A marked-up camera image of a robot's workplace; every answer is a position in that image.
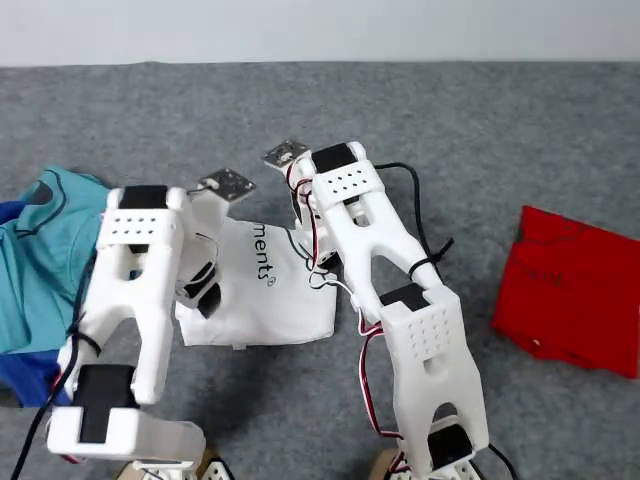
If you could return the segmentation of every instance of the white cloth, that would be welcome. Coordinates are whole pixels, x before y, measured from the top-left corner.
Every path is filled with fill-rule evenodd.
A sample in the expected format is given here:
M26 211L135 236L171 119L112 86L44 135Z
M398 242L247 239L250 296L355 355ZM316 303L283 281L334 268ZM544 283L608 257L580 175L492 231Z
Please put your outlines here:
M176 304L185 345L284 345L333 335L336 287L309 285L308 255L284 228L226 218L218 258L221 301L204 318ZM326 274L326 280L335 275ZM314 274L313 283L323 277Z

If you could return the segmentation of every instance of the clothing item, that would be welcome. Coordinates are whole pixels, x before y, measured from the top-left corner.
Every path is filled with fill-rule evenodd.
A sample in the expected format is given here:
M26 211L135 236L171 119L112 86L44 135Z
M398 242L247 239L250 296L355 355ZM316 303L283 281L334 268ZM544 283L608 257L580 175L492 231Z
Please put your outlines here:
M204 316L176 304L185 345L284 345L333 335L336 287L309 285L311 260L289 230L225 219L220 304ZM314 285L335 275L314 274Z
M58 351L0 355L0 378L13 391L23 407L39 407L49 398L51 386L60 373ZM64 389L56 398L68 405Z
M0 353L64 343L106 196L97 179L51 167L22 195L20 216L0 226Z
M493 325L538 358L637 378L640 242L525 206Z
M11 202L0 203L0 225L14 218L18 218L20 212L27 206L27 202L13 200Z

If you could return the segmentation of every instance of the teal shirt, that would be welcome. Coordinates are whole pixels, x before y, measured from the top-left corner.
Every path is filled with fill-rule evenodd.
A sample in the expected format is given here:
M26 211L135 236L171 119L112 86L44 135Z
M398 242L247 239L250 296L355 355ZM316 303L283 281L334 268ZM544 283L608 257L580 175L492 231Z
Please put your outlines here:
M94 248L108 190L96 178L45 170L0 226L0 353L60 348Z

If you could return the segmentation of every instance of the red fabric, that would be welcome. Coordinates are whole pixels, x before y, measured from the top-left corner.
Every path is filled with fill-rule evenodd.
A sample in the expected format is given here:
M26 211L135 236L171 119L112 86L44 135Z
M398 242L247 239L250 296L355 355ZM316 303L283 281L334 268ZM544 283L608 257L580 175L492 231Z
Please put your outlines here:
M493 326L537 358L637 378L640 242L523 207Z

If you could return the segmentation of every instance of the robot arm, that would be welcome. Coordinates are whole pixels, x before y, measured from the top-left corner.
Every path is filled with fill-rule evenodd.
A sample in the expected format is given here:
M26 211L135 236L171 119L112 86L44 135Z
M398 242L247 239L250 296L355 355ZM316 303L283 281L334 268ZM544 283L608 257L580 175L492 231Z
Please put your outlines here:
M292 190L296 229L314 265L334 253L344 264L352 304L384 333L394 369L398 446L412 478L472 471L489 443L478 369L465 340L458 296L442 284L420 243L404 228L361 144L313 154L285 142L265 156ZM384 256L408 275L380 295L371 259ZM434 419L442 405L455 411Z
M140 468L162 469L170 478L195 471L205 449L200 428L154 418L140 406L162 396L174 301L197 307L214 291L216 239L229 204L254 188L225 169L200 180L189 193L166 186L109 193L78 325L83 338L92 341L76 342L77 360L65 383L72 405L52 413L50 451L135 460ZM205 215L209 221L200 222ZM100 364L96 347L102 348L126 318L135 319L140 334L136 367ZM63 370L73 343L70 338L60 352Z

